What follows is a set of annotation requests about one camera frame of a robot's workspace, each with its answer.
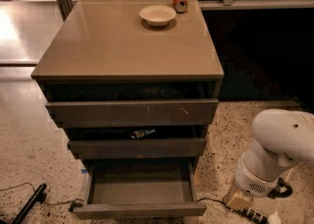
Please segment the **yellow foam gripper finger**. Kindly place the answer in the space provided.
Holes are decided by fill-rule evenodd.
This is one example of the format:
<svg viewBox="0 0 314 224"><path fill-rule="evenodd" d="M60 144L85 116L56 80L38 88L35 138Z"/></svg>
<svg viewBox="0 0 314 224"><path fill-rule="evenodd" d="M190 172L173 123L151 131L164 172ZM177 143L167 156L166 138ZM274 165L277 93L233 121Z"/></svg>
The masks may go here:
<svg viewBox="0 0 314 224"><path fill-rule="evenodd" d="M242 210L252 206L254 199L252 195L240 191L236 187L236 183L232 182L227 194L224 196L224 203L232 210Z"/></svg>

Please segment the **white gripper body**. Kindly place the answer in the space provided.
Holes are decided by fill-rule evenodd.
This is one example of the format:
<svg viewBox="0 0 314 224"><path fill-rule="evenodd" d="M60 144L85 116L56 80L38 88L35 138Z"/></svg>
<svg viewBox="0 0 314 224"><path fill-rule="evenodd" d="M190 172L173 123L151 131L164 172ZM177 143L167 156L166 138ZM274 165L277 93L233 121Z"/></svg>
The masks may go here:
<svg viewBox="0 0 314 224"><path fill-rule="evenodd" d="M247 168L242 154L235 167L235 185L244 194L265 197L276 187L277 180L267 182L259 179Z"/></svg>

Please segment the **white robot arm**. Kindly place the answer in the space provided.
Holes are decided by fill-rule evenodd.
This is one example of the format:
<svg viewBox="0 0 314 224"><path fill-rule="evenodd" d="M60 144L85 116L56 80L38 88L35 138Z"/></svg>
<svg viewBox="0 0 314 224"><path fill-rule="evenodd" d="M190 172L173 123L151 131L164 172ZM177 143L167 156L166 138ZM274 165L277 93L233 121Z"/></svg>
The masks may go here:
<svg viewBox="0 0 314 224"><path fill-rule="evenodd" d="M303 161L314 163L314 115L267 109L252 121L253 142L238 159L234 182L224 197L233 210L251 206L257 197L288 197L286 170Z"/></svg>

